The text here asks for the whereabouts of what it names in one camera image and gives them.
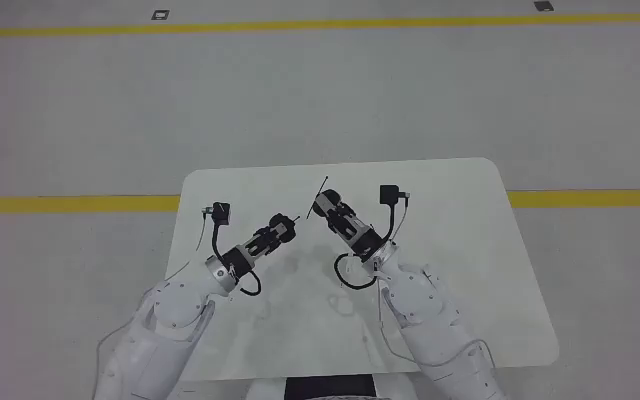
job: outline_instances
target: robot forearm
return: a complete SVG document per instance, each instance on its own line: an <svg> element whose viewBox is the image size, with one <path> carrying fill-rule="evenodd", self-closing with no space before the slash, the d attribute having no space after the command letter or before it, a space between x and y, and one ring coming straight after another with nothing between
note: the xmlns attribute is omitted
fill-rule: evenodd
<svg viewBox="0 0 640 400"><path fill-rule="evenodd" d="M214 208L213 247L217 253L216 235L220 224ZM210 272L198 282L162 281L145 295L127 332L120 338L104 373L100 377L95 400L164 400L178 382L198 340L213 317L215 302L211 295L227 296L239 279L252 273L255 261L295 237L295 222L276 214L269 225L252 238L235 246L220 257L210 257L204 265ZM155 332L156 319L169 331L195 325L186 339L176 340Z"/></svg>
<svg viewBox="0 0 640 400"><path fill-rule="evenodd" d="M401 269L397 247L392 243L380 256L380 269L375 275L387 284L382 296L422 372L449 398L506 399L485 357L482 341L465 328L438 273L429 266L412 267L413 272Z"/></svg>
<svg viewBox="0 0 640 400"><path fill-rule="evenodd" d="M406 206L409 195L400 192L397 186L383 185L380 189L380 203L391 207L393 221L393 207L397 200L404 197ZM412 268L414 271L401 268L398 265L398 247L387 241L389 235L381 238L341 201L335 191L326 190L319 194L313 209L362 260L365 270L386 283L382 295L398 320L413 361L448 398L506 398L483 354L479 344L482 341L474 339L465 329L460 313L437 273L428 266Z"/></svg>

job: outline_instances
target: yellow floor line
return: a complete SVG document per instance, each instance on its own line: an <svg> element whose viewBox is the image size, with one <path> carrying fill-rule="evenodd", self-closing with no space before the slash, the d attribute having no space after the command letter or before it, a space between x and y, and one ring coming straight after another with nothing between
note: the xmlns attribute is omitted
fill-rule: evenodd
<svg viewBox="0 0 640 400"><path fill-rule="evenodd" d="M496 17L426 17L392 19L306 20L228 22L213 24L61 26L0 28L0 37L152 35L186 33L232 33L319 29L432 28L509 25L623 24L640 22L640 14L544 14Z"/></svg>
<svg viewBox="0 0 640 400"><path fill-rule="evenodd" d="M640 207L639 190L508 192L513 208ZM180 196L0 197L0 214L176 212Z"/></svg>

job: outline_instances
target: white tabletop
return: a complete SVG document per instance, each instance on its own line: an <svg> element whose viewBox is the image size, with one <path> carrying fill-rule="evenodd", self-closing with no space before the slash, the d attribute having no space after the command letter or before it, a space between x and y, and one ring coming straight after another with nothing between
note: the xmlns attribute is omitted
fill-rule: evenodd
<svg viewBox="0 0 640 400"><path fill-rule="evenodd" d="M380 184L411 193L396 238L401 260L437 265L461 314L491 347L499 367L548 365L558 342L500 175L486 159L394 161L200 170L184 182L167 275L188 259L180 279L206 273L195 260L211 254L211 221L193 254L201 209L231 203L231 224L219 248L243 243L278 212L302 218L297 237L257 263L262 294L237 291L217 302L216 314L181 379L187 381L416 371L386 349L377 326L375 286L342 288L333 260L348 248L313 213L305 216L325 176L366 223L384 234L388 208ZM401 215L401 204L397 207ZM348 279L365 282L357 265ZM242 279L255 289L251 277ZM384 309L392 347L409 354Z"/></svg>

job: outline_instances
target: white cable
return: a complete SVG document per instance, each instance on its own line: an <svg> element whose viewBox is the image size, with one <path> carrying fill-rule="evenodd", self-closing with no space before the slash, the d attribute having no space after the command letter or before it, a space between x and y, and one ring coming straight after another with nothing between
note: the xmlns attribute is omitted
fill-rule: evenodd
<svg viewBox="0 0 640 400"><path fill-rule="evenodd" d="M472 345L476 344L476 343L482 343L484 344L484 346L487 348L487 353L489 353L489 358L491 358L491 364L493 365L493 369L496 369L496 363L493 359L493 354L491 353L491 349L489 348L489 345L487 344L486 341L484 341L484 339L473 339L470 340L469 342L465 343L464 345L462 345L462 347L460 347L460 350L458 350L456 352L456 354L454 354L453 356L451 356L450 358L442 361L442 362L437 362L437 363L426 363L423 361L419 361L416 360L414 358L409 358L409 357L405 357L401 354L396 353L395 351L393 351L393 349L391 348L391 345L389 344L389 340L387 339L387 335L385 335L384 333L384 324L382 322L382 308L380 305L380 280L378 280L378 323L380 324L380 333L382 334L382 340L384 340L384 344L387 346L387 349L389 349L389 352L391 354L393 354L396 357L402 358L404 360L407 361L411 361L414 362L418 365L424 365L425 367L442 367L443 365L447 365L449 364L451 361L455 360L456 358L458 358L458 356L462 353L465 352L465 350L467 350L469 347L471 347Z"/></svg>
<svg viewBox="0 0 640 400"><path fill-rule="evenodd" d="M206 224L206 218L202 219L202 230L200 231L200 239L198 239L198 245L196 246L196 252L198 251L198 249L200 249L200 244L202 243L202 236L204 236L204 227ZM174 272L173 274L171 274L168 278L166 278L164 280L164 282L167 282L169 280L171 280L174 276L178 275L183 269L187 268L187 266L189 265L189 261L187 261L179 270L177 270L176 272ZM145 290L144 293L142 293L142 296L140 297L140 301L138 301L138 305L136 306L136 310L138 308L140 308L140 306L142 305L142 302L145 299L145 296L155 287L152 286L149 289ZM92 390L92 394L91 394L91 400L93 400L96 397L96 392L98 391L98 380L100 378L100 347L102 347L102 345L104 344L104 342L107 341L107 339L109 339L111 336L113 336L114 334L116 334L117 332L123 330L124 328L127 327L127 325L129 325L131 323L131 321L133 321L134 316L132 315L131 318L129 318L129 320L127 322L125 322L124 324L120 325L118 328L112 330L111 332L107 333L106 335L104 335L102 337L102 339L100 339L98 341L98 344L96 345L96 370L95 373L93 375L94 379L93 379L93 390Z"/></svg>
<svg viewBox="0 0 640 400"><path fill-rule="evenodd" d="M404 223L404 219L407 218L407 210L408 209L409 209L409 204L408 203L404 203L404 213L402 214L402 219L400 220L400 224L398 224L398 227L396 228L395 233L393 234L393 236L391 236L391 241L392 242L396 238L396 235L398 234L398 232L400 231L400 228L402 227L402 224Z"/></svg>

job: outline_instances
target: gray floor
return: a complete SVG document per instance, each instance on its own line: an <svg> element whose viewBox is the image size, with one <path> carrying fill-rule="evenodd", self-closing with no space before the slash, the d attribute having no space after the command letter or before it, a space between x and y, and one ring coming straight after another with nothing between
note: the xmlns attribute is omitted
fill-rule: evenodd
<svg viewBox="0 0 640 400"><path fill-rule="evenodd" d="M628 1L563 12L638 12ZM530 2L10 1L0 26L519 15ZM640 188L640 27L0 38L0 195L173 194L195 169L484 156L508 189ZM514 399L640 398L640 210L520 209L560 342ZM0 398L86 399L175 214L0 215ZM412 377L421 398L433 388ZM180 384L241 398L246 382Z"/></svg>

